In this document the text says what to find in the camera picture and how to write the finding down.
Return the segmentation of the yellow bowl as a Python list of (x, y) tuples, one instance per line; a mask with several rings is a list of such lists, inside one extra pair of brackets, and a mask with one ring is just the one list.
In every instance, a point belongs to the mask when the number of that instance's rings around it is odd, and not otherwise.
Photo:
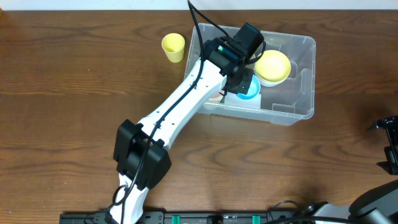
[(270, 82), (287, 79), (291, 69), (289, 58), (276, 50), (264, 51), (261, 58), (254, 64), (254, 72)]

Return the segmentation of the pink cup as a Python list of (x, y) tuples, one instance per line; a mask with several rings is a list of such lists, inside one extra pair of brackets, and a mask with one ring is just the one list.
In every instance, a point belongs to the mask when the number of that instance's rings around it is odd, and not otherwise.
[(208, 102), (211, 102), (211, 103), (219, 102), (219, 101), (221, 101), (222, 98), (223, 98), (223, 95), (221, 93), (217, 93), (217, 94), (211, 96), (208, 99)]

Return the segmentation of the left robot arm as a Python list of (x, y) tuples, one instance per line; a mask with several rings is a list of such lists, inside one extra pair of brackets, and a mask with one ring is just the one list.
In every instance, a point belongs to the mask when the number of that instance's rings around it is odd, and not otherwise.
[(254, 75), (249, 64), (264, 36), (245, 23), (233, 36), (200, 41), (200, 58), (180, 86), (137, 124), (118, 128), (113, 159), (119, 187), (109, 209), (110, 223), (136, 223), (148, 191), (171, 167), (169, 149), (192, 116), (217, 92), (247, 94)]

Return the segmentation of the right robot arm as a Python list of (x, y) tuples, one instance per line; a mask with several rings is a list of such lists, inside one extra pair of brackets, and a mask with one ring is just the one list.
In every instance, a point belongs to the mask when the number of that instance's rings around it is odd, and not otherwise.
[[(384, 148), (386, 160), (378, 166), (397, 175), (397, 116), (378, 119), (373, 129), (384, 129), (389, 145)], [(342, 218), (360, 223), (397, 223), (397, 181), (383, 184), (359, 196), (349, 207), (325, 203), (314, 206), (311, 216)]]

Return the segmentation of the white bowl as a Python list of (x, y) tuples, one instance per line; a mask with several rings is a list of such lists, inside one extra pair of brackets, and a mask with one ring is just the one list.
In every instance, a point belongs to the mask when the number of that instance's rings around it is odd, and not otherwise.
[(267, 80), (259, 79), (259, 82), (260, 82), (260, 84), (261, 84), (262, 86), (273, 87), (273, 86), (276, 86), (276, 85), (281, 84), (281, 83), (284, 82), (284, 81), (282, 80), (282, 81), (279, 81), (279, 82), (269, 82), (269, 81), (267, 81)]

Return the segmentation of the light blue cup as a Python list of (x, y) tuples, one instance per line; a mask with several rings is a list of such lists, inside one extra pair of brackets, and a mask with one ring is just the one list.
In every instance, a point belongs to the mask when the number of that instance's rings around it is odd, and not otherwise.
[(260, 89), (261, 89), (260, 81), (257, 76), (253, 75), (248, 92), (246, 94), (238, 93), (236, 96), (242, 100), (251, 100), (259, 94)]

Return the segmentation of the yellow cup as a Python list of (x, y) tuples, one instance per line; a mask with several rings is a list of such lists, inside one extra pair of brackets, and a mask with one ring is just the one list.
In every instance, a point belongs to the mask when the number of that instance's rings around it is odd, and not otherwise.
[(178, 33), (167, 34), (162, 39), (161, 46), (170, 62), (179, 63), (183, 60), (185, 39), (182, 35)]

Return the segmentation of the grey bowl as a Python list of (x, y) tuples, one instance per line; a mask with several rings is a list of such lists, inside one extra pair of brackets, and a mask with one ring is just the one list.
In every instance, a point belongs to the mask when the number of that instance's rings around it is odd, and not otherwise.
[(267, 81), (267, 80), (263, 79), (258, 73), (254, 72), (254, 74), (255, 74), (255, 76), (257, 76), (257, 78), (259, 79), (260, 84), (263, 85), (263, 86), (272, 87), (272, 86), (279, 85), (279, 84), (281, 84), (282, 82), (285, 81), (285, 79), (283, 79), (283, 80), (277, 81), (277, 82), (270, 82), (270, 81)]

